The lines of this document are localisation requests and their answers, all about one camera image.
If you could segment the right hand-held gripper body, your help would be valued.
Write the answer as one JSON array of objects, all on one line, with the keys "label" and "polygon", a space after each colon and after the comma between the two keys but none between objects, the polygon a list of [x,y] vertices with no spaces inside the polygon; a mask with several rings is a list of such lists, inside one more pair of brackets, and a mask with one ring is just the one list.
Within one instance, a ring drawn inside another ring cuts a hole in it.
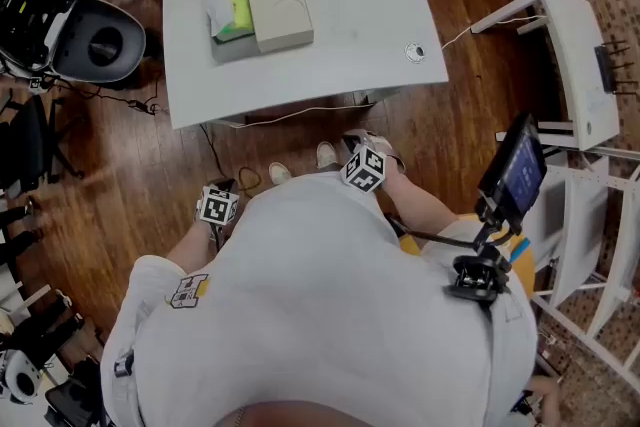
[{"label": "right hand-held gripper body", "polygon": [[368,130],[350,130],[343,134],[342,142],[350,157],[340,174],[344,184],[362,193],[378,188],[386,178],[386,159],[393,158],[400,172],[406,166],[389,141]]}]

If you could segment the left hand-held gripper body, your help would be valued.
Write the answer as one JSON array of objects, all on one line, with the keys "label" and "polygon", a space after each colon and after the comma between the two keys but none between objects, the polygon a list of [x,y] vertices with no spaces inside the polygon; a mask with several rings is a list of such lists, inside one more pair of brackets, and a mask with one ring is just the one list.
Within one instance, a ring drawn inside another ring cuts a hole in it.
[{"label": "left hand-held gripper body", "polygon": [[210,239],[216,248],[225,242],[225,228],[233,224],[239,206],[239,188],[235,179],[223,179],[202,187],[194,219],[209,225]]}]

